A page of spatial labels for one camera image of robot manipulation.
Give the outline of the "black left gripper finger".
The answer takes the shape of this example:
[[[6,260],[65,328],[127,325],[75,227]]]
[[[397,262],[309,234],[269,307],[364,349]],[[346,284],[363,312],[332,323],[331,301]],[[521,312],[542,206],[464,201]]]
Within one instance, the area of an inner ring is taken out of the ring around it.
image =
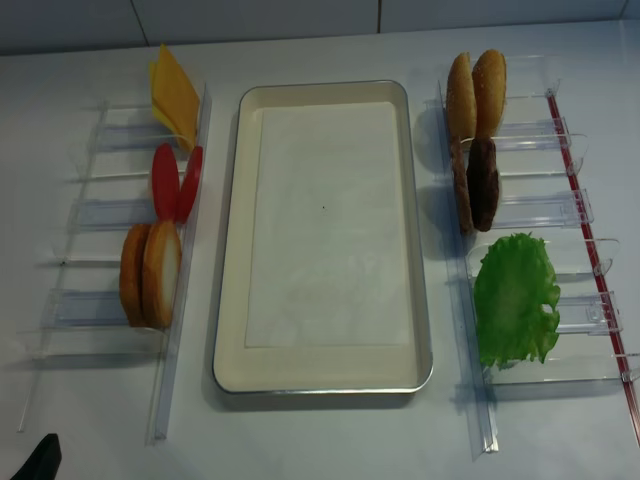
[[[45,435],[12,480],[54,480],[62,460],[59,436]]]

